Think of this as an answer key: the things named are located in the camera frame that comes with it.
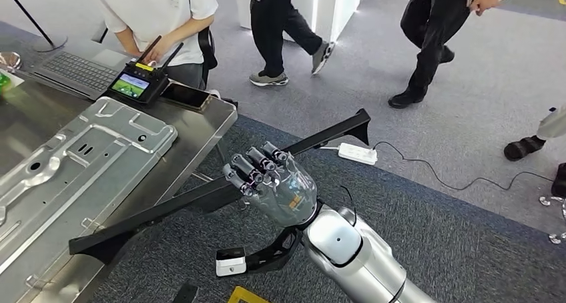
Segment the person's left hand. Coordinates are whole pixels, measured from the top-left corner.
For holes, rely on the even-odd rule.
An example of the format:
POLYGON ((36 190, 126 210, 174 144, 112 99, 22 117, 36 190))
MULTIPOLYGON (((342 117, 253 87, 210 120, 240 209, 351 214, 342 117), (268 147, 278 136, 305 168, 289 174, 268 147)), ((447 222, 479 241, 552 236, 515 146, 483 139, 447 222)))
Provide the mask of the person's left hand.
POLYGON ((153 61, 159 63, 164 55, 172 48, 174 43, 175 40, 170 35, 162 36, 151 49, 146 50, 142 62, 146 65, 149 65, 153 61))

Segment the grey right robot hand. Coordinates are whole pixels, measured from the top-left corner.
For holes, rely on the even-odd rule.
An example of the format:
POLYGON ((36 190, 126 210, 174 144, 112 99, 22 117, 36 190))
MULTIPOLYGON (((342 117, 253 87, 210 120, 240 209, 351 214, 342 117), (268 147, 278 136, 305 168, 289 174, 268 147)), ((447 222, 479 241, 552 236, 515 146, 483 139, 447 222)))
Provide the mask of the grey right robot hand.
POLYGON ((225 179, 243 200, 279 226, 299 226, 314 217, 317 186, 293 155, 269 141, 245 154, 234 154, 224 165, 225 179))

